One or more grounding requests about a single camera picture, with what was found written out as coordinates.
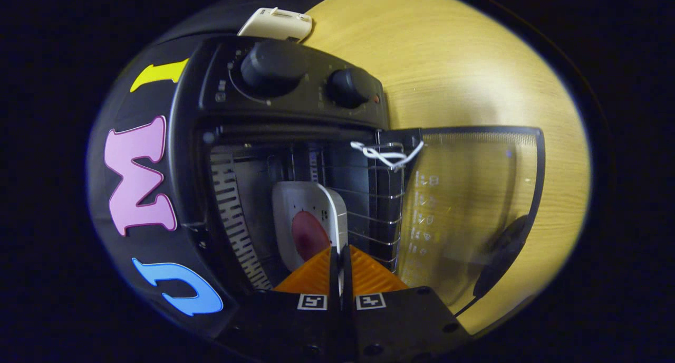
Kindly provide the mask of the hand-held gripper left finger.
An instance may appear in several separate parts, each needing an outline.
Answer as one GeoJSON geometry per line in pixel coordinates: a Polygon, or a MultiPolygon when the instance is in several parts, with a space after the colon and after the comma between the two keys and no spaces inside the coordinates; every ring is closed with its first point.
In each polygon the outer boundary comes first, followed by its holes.
{"type": "Polygon", "coordinates": [[[260,290],[245,297],[217,343],[241,356],[331,356],[340,329],[339,268],[339,253],[329,247],[292,274],[323,291],[260,290]]]}

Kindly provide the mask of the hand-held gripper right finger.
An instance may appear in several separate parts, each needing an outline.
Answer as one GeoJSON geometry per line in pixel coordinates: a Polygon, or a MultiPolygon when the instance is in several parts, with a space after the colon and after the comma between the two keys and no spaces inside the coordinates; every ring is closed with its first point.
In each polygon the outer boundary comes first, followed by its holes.
{"type": "Polygon", "coordinates": [[[345,361],[442,361],[470,334],[429,286],[357,294],[358,250],[342,249],[345,361]]]}

